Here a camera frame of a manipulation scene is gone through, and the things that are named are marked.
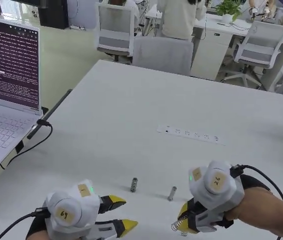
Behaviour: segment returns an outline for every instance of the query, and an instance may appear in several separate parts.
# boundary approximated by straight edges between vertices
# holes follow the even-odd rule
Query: usb cable
[[[37,124],[40,125],[40,126],[50,127],[50,133],[48,134],[48,136],[45,137],[45,138],[44,138],[43,140],[41,140],[40,142],[38,142],[37,144],[35,144],[34,146],[32,146],[31,148],[29,148],[29,149],[27,149],[27,150],[25,150],[25,151],[23,151],[23,152],[20,152],[20,153],[18,153],[16,156],[14,156],[14,157],[9,161],[9,163],[8,163],[7,166],[6,166],[6,168],[8,167],[9,164],[11,164],[11,162],[12,162],[15,158],[17,158],[17,157],[19,157],[20,155],[25,154],[25,153],[29,152],[30,150],[36,148],[38,145],[40,145],[40,144],[42,144],[43,142],[45,142],[45,141],[52,135],[52,133],[53,133],[53,126],[52,126],[48,121],[43,120],[43,119],[39,119],[39,120],[37,121]],[[1,167],[3,170],[6,169],[5,167],[3,167],[2,164],[0,164],[0,167]]]

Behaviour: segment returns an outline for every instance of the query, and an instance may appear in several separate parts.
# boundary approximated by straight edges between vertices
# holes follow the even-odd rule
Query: metal bolt
[[[175,195],[175,193],[176,193],[176,190],[177,190],[177,187],[176,186],[173,186],[172,187],[172,189],[171,189],[171,191],[170,191],[170,194],[169,194],[169,196],[168,196],[168,201],[173,201],[173,199],[174,199],[174,195]]]
[[[131,187],[130,187],[130,191],[131,191],[132,193],[136,192],[137,182],[138,182],[137,177],[134,177],[134,178],[132,179]]]

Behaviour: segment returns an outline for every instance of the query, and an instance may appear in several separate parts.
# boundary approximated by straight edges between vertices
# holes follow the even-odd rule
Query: metal cylinder
[[[132,193],[136,192],[137,182],[138,182],[137,177],[134,177],[134,178],[132,179],[131,186],[130,186],[130,191],[131,191]]]
[[[175,193],[176,193],[176,190],[177,190],[177,187],[176,186],[173,186],[172,187],[172,189],[171,189],[171,191],[170,191],[170,194],[169,194],[169,196],[168,196],[168,201],[172,201],[173,199],[174,199],[174,195],[175,195]]]
[[[185,231],[182,231],[182,232],[180,233],[180,235],[182,235],[183,237],[187,237],[188,233],[185,232]]]

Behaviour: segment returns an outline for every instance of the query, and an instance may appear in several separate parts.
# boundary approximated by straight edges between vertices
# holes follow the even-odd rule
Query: human hand
[[[257,13],[258,13],[258,9],[255,8],[254,6],[249,9],[249,14],[250,15],[257,14]]]

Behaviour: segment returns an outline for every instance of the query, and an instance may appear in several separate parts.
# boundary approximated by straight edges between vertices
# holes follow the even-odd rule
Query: number label
[[[75,215],[63,209],[62,207],[59,207],[56,211],[56,217],[68,224],[71,224],[74,220]]]
[[[78,185],[78,190],[82,198],[88,197],[91,195],[91,192],[89,191],[88,187],[86,184],[79,184]]]
[[[210,183],[210,187],[215,191],[220,191],[225,183],[226,176],[221,172],[216,172]]]
[[[198,167],[194,171],[192,171],[193,179],[198,181],[202,177],[201,169]]]

